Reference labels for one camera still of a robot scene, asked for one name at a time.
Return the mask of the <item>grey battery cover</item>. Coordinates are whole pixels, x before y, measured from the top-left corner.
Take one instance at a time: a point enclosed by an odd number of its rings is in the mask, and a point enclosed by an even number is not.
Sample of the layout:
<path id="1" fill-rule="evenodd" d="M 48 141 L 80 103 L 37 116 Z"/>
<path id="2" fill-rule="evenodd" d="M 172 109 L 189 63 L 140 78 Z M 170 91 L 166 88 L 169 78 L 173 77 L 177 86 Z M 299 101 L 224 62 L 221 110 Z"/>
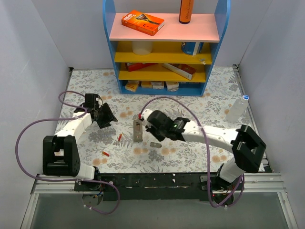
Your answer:
<path id="1" fill-rule="evenodd" d="M 155 148 L 161 148 L 162 147 L 162 145 L 160 143 L 155 143 L 155 142 L 151 142 L 150 146 L 155 147 Z"/>

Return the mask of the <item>grey remote control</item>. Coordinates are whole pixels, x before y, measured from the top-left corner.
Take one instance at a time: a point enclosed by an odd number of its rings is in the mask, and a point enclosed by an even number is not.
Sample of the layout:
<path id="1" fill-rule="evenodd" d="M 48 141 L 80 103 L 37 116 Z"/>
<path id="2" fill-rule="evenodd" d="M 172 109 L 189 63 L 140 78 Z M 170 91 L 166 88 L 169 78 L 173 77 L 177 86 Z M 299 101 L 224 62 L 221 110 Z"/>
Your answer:
<path id="1" fill-rule="evenodd" d="M 143 141 L 142 121 L 139 119 L 133 121 L 133 140 L 134 142 Z"/>

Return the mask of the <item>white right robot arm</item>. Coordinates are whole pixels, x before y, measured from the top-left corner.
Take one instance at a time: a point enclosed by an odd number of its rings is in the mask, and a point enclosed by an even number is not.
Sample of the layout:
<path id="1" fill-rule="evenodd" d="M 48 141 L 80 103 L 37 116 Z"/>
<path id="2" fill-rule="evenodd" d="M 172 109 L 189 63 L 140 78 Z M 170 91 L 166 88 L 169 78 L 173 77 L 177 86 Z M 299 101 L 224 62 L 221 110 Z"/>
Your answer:
<path id="1" fill-rule="evenodd" d="M 233 181 L 243 173 L 257 173 L 265 153 L 266 144 L 248 125 L 237 129 L 223 129 L 212 126 L 199 126 L 187 118 L 172 120 L 163 112 L 146 109 L 141 120 L 158 141 L 169 138 L 173 141 L 208 143 L 233 154 L 215 178 L 220 189 L 228 189 Z"/>

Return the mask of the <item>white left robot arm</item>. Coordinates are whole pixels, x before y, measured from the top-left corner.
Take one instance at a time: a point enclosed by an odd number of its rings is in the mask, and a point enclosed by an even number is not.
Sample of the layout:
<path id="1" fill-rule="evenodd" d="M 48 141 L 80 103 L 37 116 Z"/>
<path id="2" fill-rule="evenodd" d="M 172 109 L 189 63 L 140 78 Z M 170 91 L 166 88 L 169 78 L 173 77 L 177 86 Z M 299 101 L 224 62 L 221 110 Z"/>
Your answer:
<path id="1" fill-rule="evenodd" d="M 73 119 L 55 135 L 43 139 L 44 174 L 85 179 L 89 190 L 98 190 L 101 178 L 95 175 L 95 167 L 81 162 L 77 141 L 94 122 L 103 129 L 116 121 L 109 105 L 98 94 L 86 94 L 84 103 L 75 109 Z"/>

